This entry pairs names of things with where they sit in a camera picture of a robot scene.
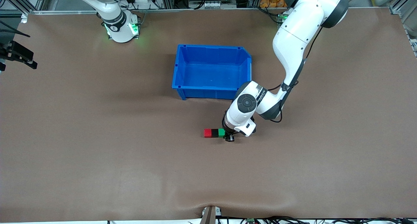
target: brown table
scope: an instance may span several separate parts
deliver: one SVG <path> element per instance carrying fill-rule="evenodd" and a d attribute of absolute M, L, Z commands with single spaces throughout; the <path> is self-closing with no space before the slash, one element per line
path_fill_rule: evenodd
<path fill-rule="evenodd" d="M 147 15 L 117 44 L 95 15 L 30 15 L 36 71 L 0 75 L 0 221 L 417 216 L 417 60 L 387 8 L 324 29 L 283 110 L 235 143 L 203 138 L 230 101 L 180 100 L 176 46 L 243 46 L 267 88 L 284 69 L 262 13 Z"/>

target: white robotic arm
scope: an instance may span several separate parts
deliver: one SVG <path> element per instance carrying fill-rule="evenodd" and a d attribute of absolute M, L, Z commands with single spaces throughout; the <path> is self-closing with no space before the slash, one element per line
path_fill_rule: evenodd
<path fill-rule="evenodd" d="M 104 21 L 108 35 L 118 43 L 126 43 L 137 37 L 137 15 L 122 10 L 114 0 L 82 0 L 93 7 Z"/>
<path fill-rule="evenodd" d="M 234 141 L 235 133 L 250 136 L 256 124 L 256 112 L 265 120 L 274 120 L 280 114 L 291 89 L 304 66 L 303 54 L 320 25 L 331 28 L 346 15 L 347 0 L 285 0 L 294 10 L 281 25 L 272 46 L 282 63 L 286 76 L 277 94 L 272 94 L 254 81 L 244 83 L 226 111 L 222 125 L 226 141 Z"/>

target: blue bin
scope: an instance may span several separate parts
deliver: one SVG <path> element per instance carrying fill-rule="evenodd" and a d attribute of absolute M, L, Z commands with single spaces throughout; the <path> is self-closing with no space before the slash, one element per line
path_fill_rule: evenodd
<path fill-rule="evenodd" d="M 178 45 L 172 88 L 180 97 L 233 99 L 252 80 L 252 57 L 243 47 Z"/>

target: red block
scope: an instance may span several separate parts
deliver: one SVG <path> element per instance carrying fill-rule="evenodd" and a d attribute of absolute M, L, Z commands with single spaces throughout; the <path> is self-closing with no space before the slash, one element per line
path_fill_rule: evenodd
<path fill-rule="evenodd" d="M 204 138 L 211 138 L 211 129 L 204 129 Z"/>

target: green block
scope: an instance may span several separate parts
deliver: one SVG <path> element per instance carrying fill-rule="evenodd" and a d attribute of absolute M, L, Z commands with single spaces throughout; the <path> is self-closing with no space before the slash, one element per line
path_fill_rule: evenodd
<path fill-rule="evenodd" d="M 226 135 L 226 132 L 224 129 L 219 129 L 219 138 L 223 138 L 223 136 Z"/>

